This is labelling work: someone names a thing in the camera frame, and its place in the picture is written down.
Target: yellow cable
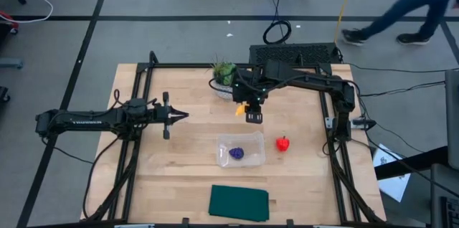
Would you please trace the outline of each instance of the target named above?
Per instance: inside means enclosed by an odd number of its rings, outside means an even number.
[[[335,40],[334,40],[335,44],[338,41],[339,25],[341,24],[341,18],[343,17],[344,7],[346,6],[346,4],[347,4],[347,0],[344,0],[343,5],[341,6],[341,12],[339,12],[338,24],[336,25],[336,30],[335,30]]]

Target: green cloth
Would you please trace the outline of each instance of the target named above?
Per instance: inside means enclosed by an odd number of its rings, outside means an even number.
[[[268,192],[233,186],[212,185],[209,214],[264,222],[270,218]]]

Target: keyboard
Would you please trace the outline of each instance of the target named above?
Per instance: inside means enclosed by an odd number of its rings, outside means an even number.
[[[264,64],[278,60],[292,65],[313,65],[316,63],[340,63],[332,43],[274,44],[250,46],[250,63]]]
[[[459,201],[442,196],[441,202],[443,208],[443,227],[459,228]]]

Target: plastic container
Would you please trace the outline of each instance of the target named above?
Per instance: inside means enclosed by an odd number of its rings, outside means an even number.
[[[242,148],[244,157],[230,155],[233,148]],[[252,134],[222,134],[217,138],[217,163],[223,168],[260,166],[266,161],[265,140],[260,131]]]

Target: white paper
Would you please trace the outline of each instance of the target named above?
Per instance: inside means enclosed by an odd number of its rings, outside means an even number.
[[[392,153],[387,147],[382,144],[379,146],[391,153],[392,155],[396,156],[398,159],[402,159],[396,153]],[[385,163],[390,163],[395,161],[395,158],[390,156],[388,153],[384,152],[381,149],[377,149],[376,153],[373,156],[373,166],[380,166]],[[407,188],[408,180],[410,179],[410,174],[405,174],[404,176],[398,176],[390,179],[384,179],[378,181],[379,189],[387,194],[388,196],[392,197],[393,199],[397,200],[398,202],[402,201],[404,190]]]

